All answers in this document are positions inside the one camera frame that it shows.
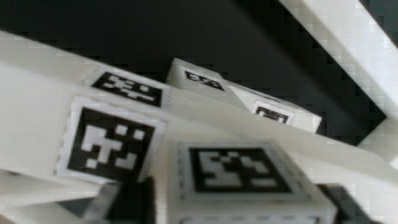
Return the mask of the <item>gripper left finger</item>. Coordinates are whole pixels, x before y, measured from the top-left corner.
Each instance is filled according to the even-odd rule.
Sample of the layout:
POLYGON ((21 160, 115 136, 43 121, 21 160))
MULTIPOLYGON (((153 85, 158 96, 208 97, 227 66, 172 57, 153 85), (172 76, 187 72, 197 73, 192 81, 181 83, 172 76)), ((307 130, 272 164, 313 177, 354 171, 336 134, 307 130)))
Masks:
POLYGON ((87 224, 156 224, 155 179, 107 183, 83 212, 87 224))

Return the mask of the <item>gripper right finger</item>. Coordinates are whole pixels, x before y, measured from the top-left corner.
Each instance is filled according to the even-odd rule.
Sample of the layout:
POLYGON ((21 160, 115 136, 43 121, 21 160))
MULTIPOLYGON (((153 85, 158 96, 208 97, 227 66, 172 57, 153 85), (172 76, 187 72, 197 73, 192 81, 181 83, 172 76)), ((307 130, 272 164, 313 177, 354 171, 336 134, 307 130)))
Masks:
POLYGON ((320 184, 318 188, 338 208, 334 224, 382 224, 370 218, 345 187, 320 184))

